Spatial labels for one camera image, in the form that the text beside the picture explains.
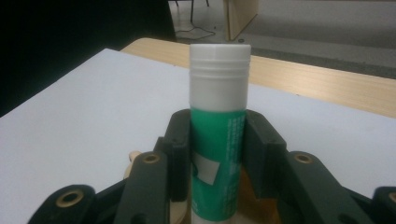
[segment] wooden table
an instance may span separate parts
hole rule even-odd
[[[189,67],[189,46],[143,38],[122,50]],[[396,118],[396,80],[252,56],[249,82]]]

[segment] screw hole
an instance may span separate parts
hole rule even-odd
[[[70,207],[79,203],[83,197],[84,193],[81,189],[72,189],[61,195],[56,200],[56,205],[62,208]]]
[[[305,154],[297,154],[297,155],[294,156],[294,159],[299,161],[299,162],[301,162],[301,163],[306,163],[306,164],[309,164],[309,163],[313,162],[311,157],[307,156]]]
[[[344,224],[359,224],[359,222],[356,221],[355,218],[350,217],[346,214],[341,214],[340,216],[338,216],[338,220],[340,220],[340,222]]]
[[[157,161],[159,161],[160,160],[160,157],[159,156],[157,156],[157,155],[155,155],[155,154],[150,154],[150,155],[147,155],[144,159],[143,159],[143,162],[145,162],[145,163],[154,163],[154,162],[157,162]]]

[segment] green and white label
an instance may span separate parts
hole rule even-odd
[[[210,221],[236,211],[245,110],[191,109],[192,210]]]

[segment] black plastic part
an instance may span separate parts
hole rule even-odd
[[[376,223],[396,223],[396,187],[376,189],[370,208]]]
[[[286,142],[260,113],[248,110],[242,151],[256,198],[275,198],[279,160],[287,152]]]
[[[52,193],[30,219],[30,224],[87,223],[95,219],[90,208],[95,201],[93,188],[71,185]]]
[[[162,151],[169,160],[170,195],[173,202],[187,200],[190,182],[190,117],[189,109],[173,114],[166,134],[154,151]]]
[[[96,221],[94,223],[113,223],[126,180],[121,180],[117,184],[96,194],[96,203],[92,206],[92,212],[96,214]]]
[[[285,154],[284,162],[284,188],[279,200],[295,202],[304,217],[304,224],[374,223],[318,158],[293,151]],[[278,212],[283,224],[288,224],[282,218],[289,215],[288,211],[278,207]]]
[[[134,159],[113,223],[168,224],[169,216],[167,157],[142,153]]]

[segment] cable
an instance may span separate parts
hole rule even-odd
[[[202,30],[202,31],[207,32],[208,35],[204,35],[204,36],[197,37],[197,38],[178,37],[179,39],[199,40],[199,39],[203,39],[203,38],[206,38],[206,37],[209,37],[209,36],[212,36],[212,35],[215,35],[215,34],[216,34],[216,33],[213,32],[213,31],[208,31],[208,30],[206,30],[206,29],[204,29],[204,28],[202,28],[202,27],[195,26],[193,22],[191,22],[191,25],[192,25],[192,28],[191,28],[190,30],[179,30],[179,31],[176,31],[175,33],[176,33],[176,34],[177,34],[177,33],[189,33],[189,32],[191,32],[191,31],[193,31],[193,30],[195,30],[195,29],[199,29],[199,30]]]

